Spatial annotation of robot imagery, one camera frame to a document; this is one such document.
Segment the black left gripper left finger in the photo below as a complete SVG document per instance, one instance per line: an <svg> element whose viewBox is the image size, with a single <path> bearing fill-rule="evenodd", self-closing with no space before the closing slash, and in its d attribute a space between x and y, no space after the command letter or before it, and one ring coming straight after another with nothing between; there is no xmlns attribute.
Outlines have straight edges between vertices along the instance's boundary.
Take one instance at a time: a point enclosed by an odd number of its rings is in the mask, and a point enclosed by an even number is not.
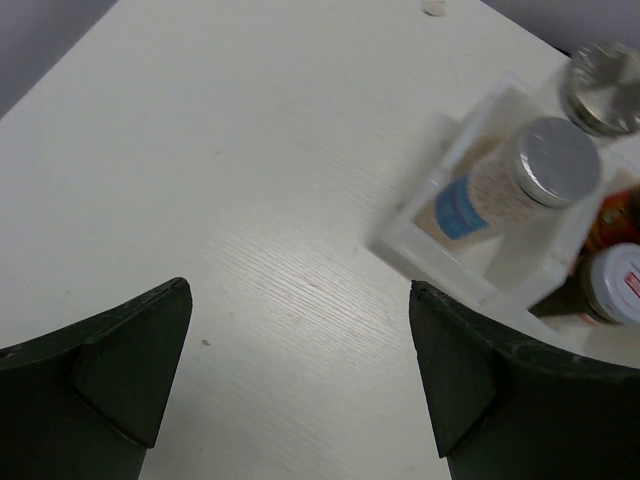
<svg viewBox="0 0 640 480"><path fill-rule="evenodd" d="M154 448L192 313L173 278L1 351L4 479L136 479Z"/></svg>

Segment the white-lid dark spice jar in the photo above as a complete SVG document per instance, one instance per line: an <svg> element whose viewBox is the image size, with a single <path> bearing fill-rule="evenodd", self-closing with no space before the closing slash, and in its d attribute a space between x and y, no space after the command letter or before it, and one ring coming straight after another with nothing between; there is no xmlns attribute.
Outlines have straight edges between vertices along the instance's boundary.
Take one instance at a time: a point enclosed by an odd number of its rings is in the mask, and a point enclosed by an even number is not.
<svg viewBox="0 0 640 480"><path fill-rule="evenodd" d="M614 245L585 259L586 289L592 309L609 321L639 324L639 246Z"/></svg>

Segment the white blue-label silver-lid shaker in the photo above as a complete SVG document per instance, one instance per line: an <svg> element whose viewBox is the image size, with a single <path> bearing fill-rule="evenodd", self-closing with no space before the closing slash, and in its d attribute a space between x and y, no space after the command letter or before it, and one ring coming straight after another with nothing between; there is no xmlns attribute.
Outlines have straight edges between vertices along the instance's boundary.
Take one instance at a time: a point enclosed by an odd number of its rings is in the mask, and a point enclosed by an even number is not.
<svg viewBox="0 0 640 480"><path fill-rule="evenodd" d="M495 238L582 201L600 183L593 140L572 122L541 116L458 175L416 224L452 245Z"/></svg>

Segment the red-cap brown sauce bottle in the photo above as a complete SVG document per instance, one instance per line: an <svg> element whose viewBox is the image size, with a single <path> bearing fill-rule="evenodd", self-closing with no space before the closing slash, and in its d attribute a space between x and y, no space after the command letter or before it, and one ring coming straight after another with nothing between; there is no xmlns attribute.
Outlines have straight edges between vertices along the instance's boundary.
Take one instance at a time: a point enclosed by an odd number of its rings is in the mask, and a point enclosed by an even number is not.
<svg viewBox="0 0 640 480"><path fill-rule="evenodd" d="M622 243L639 243L639 185L604 199L583 250L595 253Z"/></svg>

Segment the beige powder silver-lid jar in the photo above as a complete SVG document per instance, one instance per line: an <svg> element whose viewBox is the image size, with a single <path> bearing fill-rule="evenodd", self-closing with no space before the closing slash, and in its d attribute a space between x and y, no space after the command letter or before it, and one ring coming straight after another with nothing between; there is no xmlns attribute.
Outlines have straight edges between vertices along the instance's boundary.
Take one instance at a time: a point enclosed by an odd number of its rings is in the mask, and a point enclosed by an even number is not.
<svg viewBox="0 0 640 480"><path fill-rule="evenodd" d="M639 52L596 41L574 52L562 82L572 120L590 134L625 138L639 132Z"/></svg>

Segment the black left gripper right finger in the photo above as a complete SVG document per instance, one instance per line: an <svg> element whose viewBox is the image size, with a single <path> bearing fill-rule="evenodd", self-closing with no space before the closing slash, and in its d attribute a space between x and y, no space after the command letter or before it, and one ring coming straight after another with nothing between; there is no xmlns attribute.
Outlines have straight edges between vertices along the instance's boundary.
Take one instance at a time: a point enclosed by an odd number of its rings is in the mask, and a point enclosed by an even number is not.
<svg viewBox="0 0 640 480"><path fill-rule="evenodd" d="M409 321L455 479L635 479L639 373L548 345L416 281Z"/></svg>

